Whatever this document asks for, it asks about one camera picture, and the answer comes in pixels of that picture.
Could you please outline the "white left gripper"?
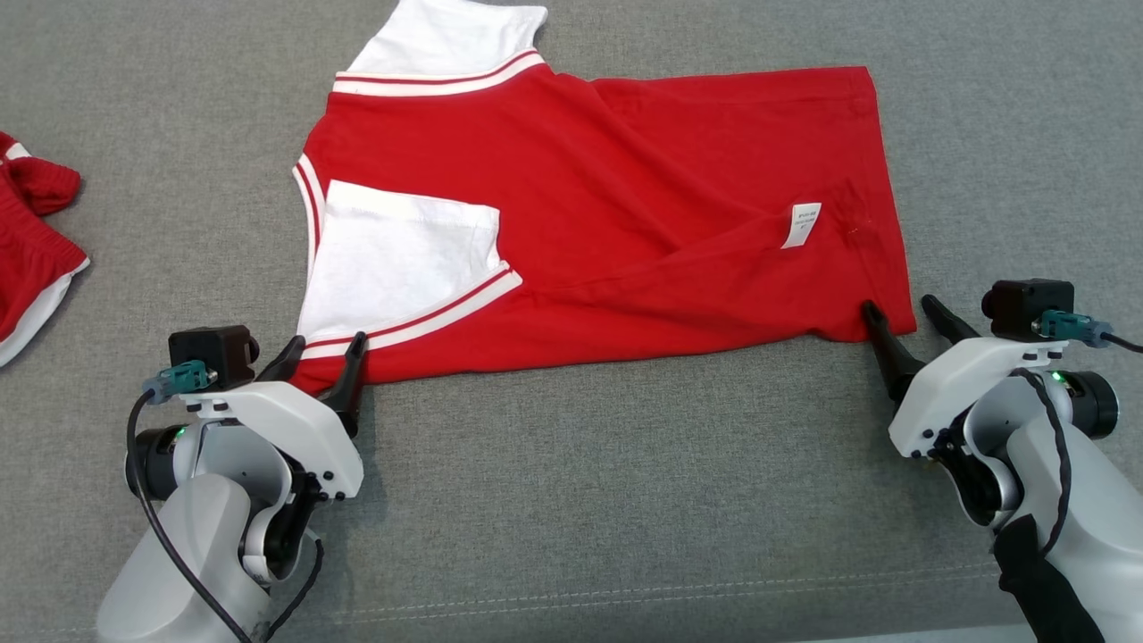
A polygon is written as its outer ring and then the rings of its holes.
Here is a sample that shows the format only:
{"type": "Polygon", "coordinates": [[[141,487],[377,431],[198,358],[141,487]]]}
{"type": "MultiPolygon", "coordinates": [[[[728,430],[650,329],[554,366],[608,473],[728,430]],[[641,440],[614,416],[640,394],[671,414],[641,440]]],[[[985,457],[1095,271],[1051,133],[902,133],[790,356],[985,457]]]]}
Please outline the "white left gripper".
{"type": "Polygon", "coordinates": [[[363,484],[363,461],[352,439],[358,436],[361,391],[368,355],[368,335],[347,343],[338,381],[321,402],[291,386],[306,340],[295,335],[257,375],[257,381],[237,389],[192,392],[185,403],[201,405],[201,419],[235,419],[241,426],[293,457],[304,472],[318,475],[330,497],[354,499],[363,484]]]}

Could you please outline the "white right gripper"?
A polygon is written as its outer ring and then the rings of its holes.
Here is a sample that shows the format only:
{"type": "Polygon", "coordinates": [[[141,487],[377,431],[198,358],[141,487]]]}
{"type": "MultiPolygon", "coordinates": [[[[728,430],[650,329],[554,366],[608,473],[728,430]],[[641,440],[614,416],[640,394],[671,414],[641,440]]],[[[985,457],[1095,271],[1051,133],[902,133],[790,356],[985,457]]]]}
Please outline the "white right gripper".
{"type": "Polygon", "coordinates": [[[880,375],[894,407],[898,408],[889,436],[903,457],[927,453],[940,429],[980,402],[988,392],[1017,369],[1049,365],[1068,340],[1023,343],[980,337],[932,294],[920,298],[932,327],[953,347],[932,363],[919,361],[892,333],[889,318],[876,302],[862,303],[861,315],[873,347],[880,375]]]}

